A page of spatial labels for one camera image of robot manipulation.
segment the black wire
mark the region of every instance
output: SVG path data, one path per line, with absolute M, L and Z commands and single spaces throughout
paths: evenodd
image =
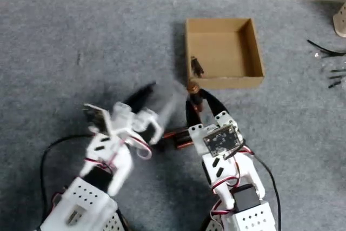
M 42 219 L 41 219 L 41 224 L 43 223 L 43 221 L 46 218 L 46 214 L 47 214 L 47 208 L 48 208 L 48 203 L 47 203 L 47 194 L 46 194 L 46 190 L 45 190 L 45 183 L 44 183 L 44 162 L 45 159 L 48 155 L 48 152 L 57 144 L 64 142 L 64 141 L 68 141 L 71 139 L 76 139 L 76 138 L 82 138 L 82 137 L 92 137 L 92 135 L 90 134 L 84 134 L 84 135 L 70 135 L 67 137 L 63 137 L 60 138 L 58 140 L 56 140 L 55 142 L 51 143 L 46 150 L 44 151 L 42 158 L 41 158 L 41 164 L 39 167 L 39 178 L 41 181 L 41 195 L 42 195 L 42 204 L 43 204 L 43 210 L 42 210 Z
M 274 176 L 271 173 L 271 170 L 269 169 L 269 167 L 260 158 L 258 158 L 258 156 L 254 153 L 254 151 L 252 151 L 252 155 L 267 170 L 267 172 L 268 172 L 268 174 L 269 174 L 269 176 L 271 178 L 272 186 L 274 188 L 275 196 L 276 196 L 276 201 L 277 201 L 277 217 L 278 217 L 277 225 L 278 225 L 278 231 L 281 231 L 281 203 L 280 203 L 279 192 L 277 191 L 277 188 L 276 188 L 276 183 L 275 183 Z
M 331 51 L 331 50 L 328 50 L 316 43 L 314 43 L 313 41 L 310 41 L 310 40 L 307 40 L 308 43 L 310 43 L 311 45 L 315 46 L 315 47 L 318 47 L 320 48 L 320 50 L 322 52 L 324 52 L 325 54 L 329 54 L 330 56 L 334 57 L 334 56 L 344 56 L 346 54 L 346 52 L 338 52 L 338 51 Z
M 244 145 L 246 145 L 245 139 L 243 139 L 243 142 L 232 153 L 230 153 L 229 155 L 227 155 L 223 159 L 227 160 L 227 159 L 233 157 L 237 152 L 239 152 L 243 148 Z

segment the small object in box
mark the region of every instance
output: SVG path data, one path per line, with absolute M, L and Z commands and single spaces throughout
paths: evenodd
M 198 78 L 202 78 L 204 70 L 195 56 L 191 57 L 191 67 L 194 71 L 194 74 L 197 75 Z
M 241 146 L 233 126 L 221 127 L 219 130 L 204 137 L 203 141 L 213 157 Z

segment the open cardboard box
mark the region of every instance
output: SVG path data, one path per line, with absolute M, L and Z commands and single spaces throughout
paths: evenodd
M 256 30 L 251 18 L 190 18 L 186 22 L 188 81 L 201 88 L 253 88 L 264 79 Z M 196 57 L 204 70 L 191 67 Z

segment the wire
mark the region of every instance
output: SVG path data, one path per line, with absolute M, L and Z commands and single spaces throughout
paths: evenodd
M 83 138 L 83 137 L 92 137 L 92 135 L 90 134 L 84 134 L 84 135 L 70 135 L 67 137 L 63 137 L 60 138 L 58 140 L 56 140 L 55 142 L 51 143 L 44 151 L 42 158 L 41 158 L 41 164 L 39 167 L 39 178 L 40 178 L 40 182 L 41 182 L 41 195 L 42 195 L 42 204 L 43 204 L 43 210 L 42 210 L 42 219 L 41 219 L 41 224 L 43 223 L 43 221 L 46 218 L 46 214 L 47 214 L 47 208 L 48 208 L 48 203 L 47 203 L 47 194 L 46 194 L 46 190 L 45 190 L 45 183 L 44 183 L 44 162 L 46 160 L 46 157 L 48 155 L 48 152 L 57 144 L 64 142 L 64 141 L 68 141 L 68 140 L 72 140 L 72 139 L 77 139 L 77 138 Z
M 310 43 L 311 45 L 315 46 L 315 47 L 318 47 L 321 49 L 321 51 L 323 51 L 324 53 L 328 54 L 329 56 L 344 56 L 346 54 L 346 52 L 338 52 L 338 51 L 332 51 L 332 50 L 328 50 L 316 43 L 314 43 L 313 41 L 310 41 L 310 40 L 307 40 L 308 43 Z
M 142 140 L 140 140 L 140 139 L 138 139 L 138 138 L 136 138 L 134 136 L 131 136 L 131 135 L 129 136 L 129 138 L 131 138 L 131 139 L 135 140 L 136 142 L 138 142 L 144 148 L 144 150 L 146 150 L 148 152 L 147 155 L 143 156 L 143 155 L 141 155 L 139 153 L 139 151 L 141 149 L 137 149 L 137 155 L 138 155 L 139 158 L 141 158 L 143 160 L 149 160 L 152 157 L 152 151 L 151 151 L 151 148 L 150 148 L 150 146 L 148 144 L 146 144 Z
M 276 187 L 276 182 L 275 182 L 274 176 L 271 173 L 271 170 L 269 169 L 269 167 L 254 153 L 254 151 L 251 150 L 251 152 L 252 152 L 252 155 L 254 156 L 254 158 L 256 158 L 256 160 L 267 170 L 267 172 L 271 178 L 272 186 L 274 188 L 276 201 L 277 201 L 278 231 L 281 231 L 281 203 L 280 203 L 279 192 L 278 192 L 277 187 Z
M 99 165 L 101 169 L 109 169 L 110 173 L 113 173 L 112 168 L 105 162 L 100 162 L 100 161 L 93 160 L 93 159 L 90 159 L 90 158 L 84 158 L 84 160 L 88 161 L 88 162 L 93 162 L 93 163 Z
M 246 144 L 246 142 L 245 142 L 245 139 L 244 139 L 243 142 L 232 153 L 230 153 L 229 155 L 227 155 L 223 159 L 227 160 L 229 158 L 232 158 L 237 152 L 239 152 L 244 147 L 245 144 Z

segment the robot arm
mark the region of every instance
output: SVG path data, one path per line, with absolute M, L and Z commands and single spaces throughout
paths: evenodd
M 203 99 L 207 100 L 216 124 L 202 124 L 198 113 L 201 110 L 194 106 L 202 107 Z M 254 167 L 252 152 L 245 146 L 237 123 L 224 105 L 200 89 L 187 100 L 186 114 L 188 131 L 202 157 L 210 189 L 220 198 L 210 212 L 205 230 L 220 225 L 224 231 L 275 231 L 274 217 L 263 200 L 265 189 Z
M 128 145 L 147 152 L 161 138 L 164 125 L 160 116 L 143 109 L 152 93 L 152 84 L 116 103 L 113 113 L 86 104 L 84 111 L 95 135 L 86 149 L 85 163 L 61 200 L 54 205 L 37 231 L 126 231 L 129 230 L 117 203 L 112 199 L 133 169 Z M 164 110 L 173 112 L 175 100 Z

